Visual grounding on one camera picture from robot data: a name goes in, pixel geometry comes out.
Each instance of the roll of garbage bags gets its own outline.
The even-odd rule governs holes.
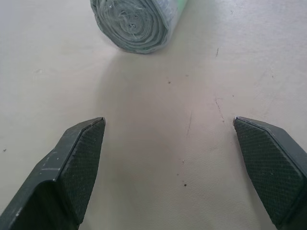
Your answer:
[[[187,0],[91,0],[100,30],[118,47],[148,54],[167,45]]]

